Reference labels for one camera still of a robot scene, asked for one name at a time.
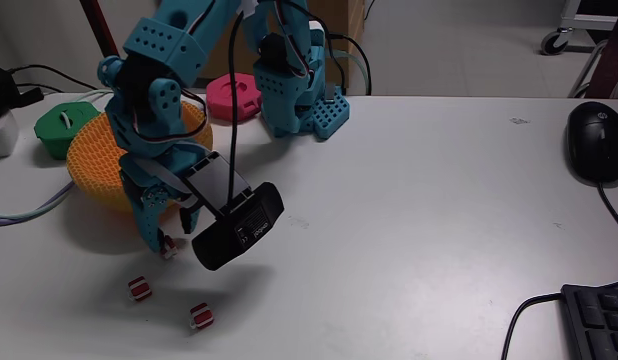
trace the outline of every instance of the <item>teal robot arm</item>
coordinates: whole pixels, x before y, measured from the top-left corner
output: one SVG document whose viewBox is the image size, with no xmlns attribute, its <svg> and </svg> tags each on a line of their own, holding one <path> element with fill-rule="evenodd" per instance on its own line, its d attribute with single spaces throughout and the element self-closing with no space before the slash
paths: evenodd
<svg viewBox="0 0 618 360">
<path fill-rule="evenodd" d="M 327 139 L 349 118 L 340 89 L 325 94 L 324 32 L 310 29 L 307 17 L 286 5 L 306 8 L 306 1 L 250 1 L 162 1 L 155 16 L 141 19 L 125 42 L 127 58 L 112 56 L 99 64 L 100 81 L 114 92 L 106 107 L 111 128 L 127 151 L 120 177 L 140 234 L 154 252 L 165 247 L 158 216 L 170 201 L 182 205 L 185 232 L 195 230 L 199 208 L 188 210 L 196 199 L 183 178 L 209 150 L 186 133 L 180 95 L 193 85 L 239 8 L 252 5 L 243 29 L 251 50 L 261 55 L 254 76 L 270 130 L 276 136 L 314 132 Z M 283 25 L 284 45 L 267 28 L 270 12 Z"/>
</svg>

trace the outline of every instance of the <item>green object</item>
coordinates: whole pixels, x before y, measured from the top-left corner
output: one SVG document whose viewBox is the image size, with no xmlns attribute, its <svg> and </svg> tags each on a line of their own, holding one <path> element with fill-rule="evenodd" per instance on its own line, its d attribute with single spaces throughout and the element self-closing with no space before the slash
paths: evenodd
<svg viewBox="0 0 618 360">
<path fill-rule="evenodd" d="M 88 102 L 60 104 L 38 119 L 33 129 L 52 158 L 65 160 L 69 145 L 78 135 L 78 131 L 99 114 L 100 112 Z"/>
</svg>

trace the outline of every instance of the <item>cable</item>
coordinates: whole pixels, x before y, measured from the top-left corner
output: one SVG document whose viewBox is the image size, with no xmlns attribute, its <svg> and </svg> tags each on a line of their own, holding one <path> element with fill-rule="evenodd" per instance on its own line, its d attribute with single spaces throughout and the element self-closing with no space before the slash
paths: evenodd
<svg viewBox="0 0 618 360">
<path fill-rule="evenodd" d="M 369 59 L 367 59 L 367 54 L 365 54 L 364 50 L 362 50 L 362 47 L 360 46 L 360 44 L 358 44 L 358 42 L 354 40 L 352 37 L 350 37 L 349 35 L 340 34 L 340 33 L 332 33 L 331 37 L 336 40 L 345 39 L 349 41 L 350 43 L 352 43 L 353 46 L 356 47 L 356 49 L 358 49 L 358 52 L 360 53 L 360 55 L 362 55 L 362 59 L 365 61 L 365 66 L 367 67 L 367 75 L 369 76 L 369 91 L 367 91 L 367 96 L 371 95 L 371 91 L 372 91 L 371 66 L 369 65 Z"/>
<path fill-rule="evenodd" d="M 211 0 L 211 3 L 209 4 L 209 6 L 207 6 L 207 9 L 202 14 L 198 15 L 196 20 L 193 21 L 193 23 L 187 30 L 187 34 L 191 35 L 196 31 L 198 26 L 202 24 L 202 22 L 207 18 L 207 16 L 211 12 L 211 8 L 213 8 L 215 4 L 216 4 L 216 0 Z"/>
<path fill-rule="evenodd" d="M 60 70 L 56 70 L 56 69 L 52 68 L 51 66 L 47 66 L 47 65 L 32 64 L 32 65 L 22 66 L 22 67 L 19 67 L 19 68 L 10 69 L 10 70 L 9 70 L 9 73 L 10 73 L 10 74 L 15 74 L 15 73 L 17 73 L 18 71 L 27 70 L 27 69 L 45 69 L 45 70 L 49 70 L 49 71 L 51 71 L 51 72 L 54 72 L 54 73 L 56 73 L 56 74 L 58 74 L 58 75 L 62 76 L 63 78 L 65 78 L 65 79 L 67 79 L 67 80 L 69 80 L 69 81 L 73 81 L 74 83 L 76 83 L 76 84 L 78 84 L 78 85 L 82 85 L 82 86 L 84 86 L 84 87 L 86 87 L 86 88 L 89 88 L 89 89 L 91 89 L 91 90 L 96 90 L 96 89 L 97 89 L 97 88 L 96 88 L 95 86 L 93 86 L 93 85 L 89 85 L 89 84 L 87 84 L 87 83 L 85 83 L 85 82 L 82 82 L 82 81 L 80 81 L 80 80 L 78 80 L 78 79 L 75 79 L 75 78 L 73 78 L 73 77 L 71 77 L 71 76 L 69 76 L 69 75 L 67 75 L 67 74 L 63 73 L 62 71 L 60 71 Z"/>
<path fill-rule="evenodd" d="M 60 117 L 62 118 L 62 120 L 64 120 L 67 129 L 69 129 L 71 127 L 71 121 L 69 121 L 69 117 L 67 116 L 67 114 L 65 114 L 65 112 L 63 111 L 60 113 Z"/>
<path fill-rule="evenodd" d="M 82 100 L 88 98 L 89 96 L 93 96 L 93 95 L 96 95 L 96 94 L 98 94 L 100 96 L 103 96 L 103 95 L 112 94 L 112 93 L 113 93 L 113 91 L 111 91 L 109 89 L 91 90 L 91 91 L 88 91 L 88 92 L 86 92 L 86 93 L 84 93 L 82 95 L 79 95 L 78 97 L 76 97 L 75 99 L 73 99 L 71 101 L 72 102 L 79 102 L 79 101 L 82 101 Z"/>
<path fill-rule="evenodd" d="M 371 7 L 373 6 L 373 4 L 376 2 L 376 0 L 373 0 L 371 2 L 371 5 L 369 5 L 369 9 L 367 9 L 367 15 L 365 15 L 365 21 L 367 21 L 367 18 L 369 17 L 369 13 L 371 12 Z"/>
<path fill-rule="evenodd" d="M 207 126 L 207 116 L 205 116 L 205 119 L 200 123 L 200 125 L 198 125 L 198 127 L 195 130 L 190 131 L 188 133 L 175 134 L 175 135 L 167 135 L 167 136 L 159 136 L 159 137 L 149 137 L 149 136 L 141 134 L 140 130 L 138 130 L 138 114 L 136 113 L 135 109 L 133 111 L 133 130 L 134 130 L 134 132 L 143 141 L 148 142 L 148 143 L 152 143 L 152 144 L 162 144 L 162 143 L 166 143 L 166 142 L 170 142 L 170 141 L 174 141 L 174 140 L 185 140 L 185 139 L 189 139 L 189 138 L 192 138 L 192 137 L 196 137 L 196 136 L 198 136 L 198 134 L 200 134 L 201 132 L 203 132 L 205 130 L 206 126 Z"/>
<path fill-rule="evenodd" d="M 282 32 L 285 35 L 285 38 L 287 39 L 287 42 L 289 42 L 289 46 L 291 46 L 291 49 L 293 50 L 294 54 L 296 55 L 296 58 L 298 58 L 298 61 L 300 62 L 302 67 L 304 67 L 305 72 L 304 73 L 299 73 L 293 67 L 289 66 L 289 68 L 290 68 L 291 72 L 296 77 L 305 78 L 305 77 L 307 77 L 307 75 L 309 75 L 313 71 L 309 69 L 309 64 L 307 64 L 307 61 L 305 60 L 304 56 L 302 56 L 300 54 L 300 50 L 298 49 L 298 45 L 296 44 L 296 41 L 293 39 L 293 37 L 291 35 L 287 34 L 287 30 L 285 29 L 287 23 L 286 23 L 286 21 L 284 19 L 284 15 L 283 15 L 282 10 L 281 10 L 281 4 L 282 4 L 282 2 L 280 0 L 276 0 L 273 3 L 274 8 L 276 10 L 275 12 L 276 12 L 276 17 L 278 19 L 278 23 L 280 24 L 280 28 L 282 29 Z"/>
<path fill-rule="evenodd" d="M 365 66 L 362 64 L 360 59 L 358 59 L 357 56 L 354 56 L 342 50 L 334 50 L 333 54 L 336 56 L 336 59 L 340 59 L 340 58 L 351 59 L 353 62 L 356 63 L 356 65 L 358 65 L 358 68 L 360 69 L 360 73 L 362 73 L 362 77 L 365 79 L 365 92 L 369 94 L 369 77 L 367 76 L 367 71 L 365 70 Z"/>
<path fill-rule="evenodd" d="M 516 322 L 520 317 L 520 314 L 529 306 L 542 304 L 549 301 L 560 300 L 560 293 L 548 294 L 548 295 L 540 295 L 536 297 L 532 297 L 531 299 L 525 300 L 518 309 L 513 314 L 513 318 L 511 318 L 511 323 L 509 323 L 509 329 L 507 329 L 507 336 L 505 337 L 505 344 L 502 348 L 502 355 L 500 356 L 500 360 L 507 360 L 507 354 L 509 353 L 509 344 L 511 343 L 511 335 L 513 335 L 513 328 L 516 326 Z"/>
<path fill-rule="evenodd" d="M 605 204 L 605 206 L 607 207 L 607 210 L 609 210 L 609 213 L 611 214 L 613 219 L 618 224 L 618 213 L 616 212 L 616 210 L 613 208 L 613 206 L 609 202 L 609 199 L 607 199 L 607 195 L 605 194 L 604 185 L 602 183 L 598 183 L 597 188 L 598 188 L 598 194 L 600 195 L 602 202 Z M 600 287 L 607 288 L 607 289 L 618 289 L 618 281 L 613 282 L 611 284 L 603 285 Z M 518 307 L 518 310 L 516 310 L 516 312 L 513 315 L 513 318 L 511 319 L 511 323 L 509 324 L 509 330 L 507 330 L 507 336 L 505 337 L 505 344 L 504 344 L 504 347 L 502 348 L 502 356 L 500 357 L 501 360 L 507 359 L 507 353 L 509 352 L 509 343 L 511 342 L 511 335 L 513 334 L 514 326 L 516 326 L 516 321 L 518 320 L 518 317 L 520 317 L 520 313 L 522 313 L 526 308 L 528 308 L 531 305 L 540 304 L 540 303 L 548 302 L 548 301 L 560 300 L 560 297 L 561 295 L 559 293 L 541 295 L 541 296 L 533 297 L 531 299 L 527 299 L 525 300 L 525 302 L 520 304 L 520 306 Z"/>
<path fill-rule="evenodd" d="M 186 98 L 189 98 L 195 102 L 200 103 L 200 105 L 202 106 L 202 112 L 205 114 L 205 117 L 207 117 L 207 104 L 200 96 L 192 93 L 191 91 L 187 89 L 182 89 L 182 95 L 184 95 L 184 97 Z"/>
<path fill-rule="evenodd" d="M 231 83 L 231 151 L 229 153 L 229 192 L 227 204 L 233 200 L 234 173 L 236 172 L 236 142 L 238 141 L 238 89 L 236 87 L 236 66 L 234 63 L 234 47 L 236 46 L 236 34 L 245 14 L 240 12 L 231 29 L 229 38 L 229 79 Z"/>
<path fill-rule="evenodd" d="M 55 87 L 53 87 L 53 86 L 43 85 L 43 84 L 35 84 L 35 83 L 22 83 L 22 84 L 16 84 L 16 86 L 18 86 L 18 87 L 23 87 L 23 86 L 36 86 L 36 87 L 41 87 L 41 88 L 44 88 L 44 89 L 53 90 L 53 91 L 55 91 L 55 92 L 57 92 L 57 93 L 63 93 L 63 92 L 64 92 L 64 91 L 62 91 L 62 90 L 60 90 L 60 89 L 58 89 L 58 88 L 55 88 Z"/>
<path fill-rule="evenodd" d="M 58 206 L 66 198 L 69 190 L 71 190 L 73 185 L 74 185 L 73 181 L 65 185 L 65 187 L 62 188 L 54 196 L 52 196 L 51 199 L 47 200 L 47 202 L 42 204 L 40 207 L 38 207 L 34 211 L 29 211 L 26 213 L 15 214 L 15 215 L 1 215 L 0 214 L 0 226 L 20 224 L 23 222 L 33 220 L 36 217 L 49 212 L 51 209 Z"/>
<path fill-rule="evenodd" d="M 258 0 L 258 3 L 265 3 L 265 2 L 271 2 L 271 1 L 276 1 L 276 0 Z M 342 66 L 340 65 L 340 63 L 338 62 L 338 60 L 336 60 L 336 57 L 333 55 L 333 45 L 331 43 L 331 33 L 329 32 L 329 28 L 327 27 L 327 24 L 325 24 L 325 22 L 313 15 L 312 13 L 310 13 L 307 9 L 303 8 L 302 6 L 291 2 L 289 0 L 280 0 L 282 1 L 282 3 L 291 6 L 292 8 L 300 11 L 302 14 L 304 14 L 305 16 L 311 18 L 312 20 L 315 20 L 317 22 L 320 23 L 320 25 L 322 26 L 322 28 L 325 30 L 325 34 L 327 37 L 327 45 L 329 46 L 329 56 L 331 57 L 331 59 L 336 63 L 336 67 L 338 68 L 338 71 L 340 71 L 340 88 L 342 89 L 342 93 L 343 95 L 346 92 L 345 89 L 345 70 L 342 68 Z"/>
<path fill-rule="evenodd" d="M 598 183 L 598 194 L 600 195 L 602 202 L 605 203 L 607 210 L 609 210 L 609 213 L 611 214 L 611 216 L 613 216 L 613 219 L 616 220 L 616 223 L 618 224 L 618 213 L 613 208 L 613 206 L 611 206 L 609 199 L 607 199 L 607 195 L 605 195 L 605 189 L 602 183 Z M 618 289 L 618 281 L 611 283 L 611 284 L 603 285 L 601 287 L 607 288 L 607 289 Z"/>
</svg>

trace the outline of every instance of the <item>floor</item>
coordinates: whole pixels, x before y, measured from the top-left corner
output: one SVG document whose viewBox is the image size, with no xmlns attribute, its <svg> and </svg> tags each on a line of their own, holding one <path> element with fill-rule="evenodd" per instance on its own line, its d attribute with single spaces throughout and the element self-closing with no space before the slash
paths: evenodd
<svg viewBox="0 0 618 360">
<path fill-rule="evenodd" d="M 376 0 L 361 43 L 374 95 L 566 97 L 589 55 L 538 53 L 542 38 L 558 26 L 562 5 Z M 571 44 L 593 41 L 576 31 Z M 364 94 L 362 76 L 353 70 L 350 94 Z"/>
</svg>

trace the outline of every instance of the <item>office chair wheel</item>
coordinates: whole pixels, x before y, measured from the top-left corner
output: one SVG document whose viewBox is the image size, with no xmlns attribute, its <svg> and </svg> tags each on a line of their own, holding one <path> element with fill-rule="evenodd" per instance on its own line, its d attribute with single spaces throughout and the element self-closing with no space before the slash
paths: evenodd
<svg viewBox="0 0 618 360">
<path fill-rule="evenodd" d="M 545 38 L 542 39 L 542 42 L 540 43 L 540 52 L 542 52 L 543 55 L 562 54 L 567 48 L 567 44 L 569 42 L 565 41 L 564 44 L 560 46 L 556 46 L 556 41 L 558 40 L 561 34 L 562 33 L 559 31 L 554 31 L 548 34 L 547 36 L 545 36 Z"/>
</svg>

